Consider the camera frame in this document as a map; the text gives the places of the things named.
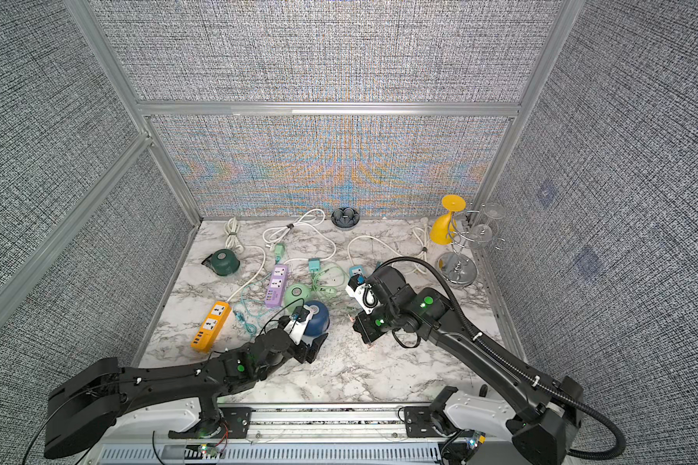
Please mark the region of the navy blue meat grinder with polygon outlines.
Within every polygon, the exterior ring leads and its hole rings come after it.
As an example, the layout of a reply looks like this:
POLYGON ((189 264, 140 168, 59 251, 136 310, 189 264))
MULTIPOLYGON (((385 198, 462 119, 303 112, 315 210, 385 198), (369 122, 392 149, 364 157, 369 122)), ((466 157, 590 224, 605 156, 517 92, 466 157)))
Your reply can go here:
POLYGON ((304 309, 310 313, 310 319, 306 322, 304 337, 318 337, 329 330, 330 314, 325 303, 318 300, 309 300, 304 309))

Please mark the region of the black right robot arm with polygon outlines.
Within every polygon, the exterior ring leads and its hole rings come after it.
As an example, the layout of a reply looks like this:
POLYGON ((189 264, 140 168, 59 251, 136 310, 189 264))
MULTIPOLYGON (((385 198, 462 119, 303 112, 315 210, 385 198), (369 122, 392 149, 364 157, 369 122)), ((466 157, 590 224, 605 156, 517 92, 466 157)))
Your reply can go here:
POLYGON ((418 258, 439 284, 437 289, 413 290, 395 265, 405 257, 389 259, 370 276, 349 278, 346 292, 362 307, 354 329, 370 344, 384 334, 413 333, 459 360, 501 395, 513 409, 504 420, 514 448, 531 464, 560 464, 567 456, 610 460, 626 448, 624 432, 608 417, 584 402, 584 390, 573 379, 557 381, 500 346, 473 325, 450 285, 430 263, 418 258), (606 451, 573 449, 585 417, 605 426, 615 437, 606 451))

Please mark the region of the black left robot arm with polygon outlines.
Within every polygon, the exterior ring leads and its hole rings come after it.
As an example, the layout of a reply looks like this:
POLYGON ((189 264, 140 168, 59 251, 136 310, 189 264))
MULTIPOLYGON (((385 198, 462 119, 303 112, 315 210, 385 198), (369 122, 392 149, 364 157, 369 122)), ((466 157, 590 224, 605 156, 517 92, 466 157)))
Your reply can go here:
POLYGON ((128 413, 153 405, 197 398, 199 422, 186 431, 171 430, 172 439, 215 434, 221 423, 217 399, 253 389, 285 362, 312 363, 328 338, 295 342, 275 327, 238 349, 204 362, 162 368, 122 367, 117 358, 102 358, 48 395, 44 458, 60 459, 92 448, 128 413))

